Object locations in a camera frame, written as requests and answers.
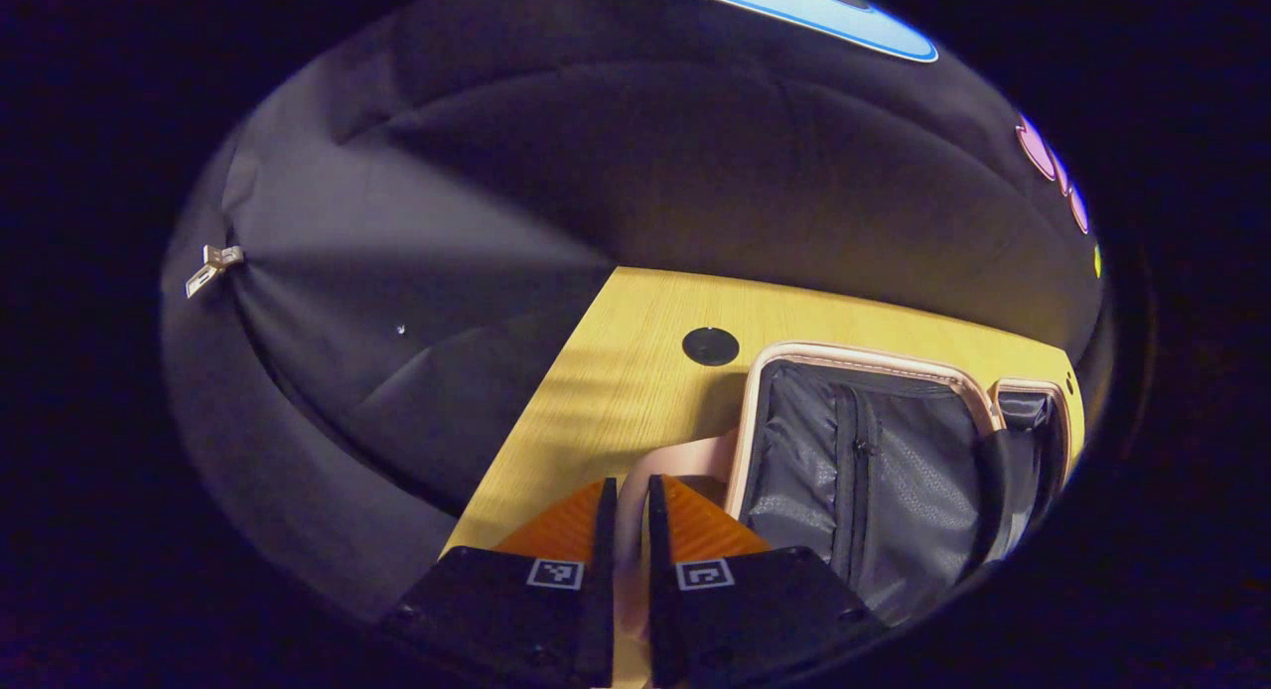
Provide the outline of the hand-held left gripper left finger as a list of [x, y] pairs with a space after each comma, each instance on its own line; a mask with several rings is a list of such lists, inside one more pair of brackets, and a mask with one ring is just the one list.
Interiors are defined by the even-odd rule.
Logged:
[[442, 686], [609, 688], [616, 481], [590, 482], [491, 548], [452, 547], [383, 620]]

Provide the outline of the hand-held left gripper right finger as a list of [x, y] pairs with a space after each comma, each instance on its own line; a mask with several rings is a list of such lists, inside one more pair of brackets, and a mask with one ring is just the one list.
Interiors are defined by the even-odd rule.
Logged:
[[655, 688], [799, 686], [885, 636], [810, 548], [769, 547], [674, 477], [647, 500]]

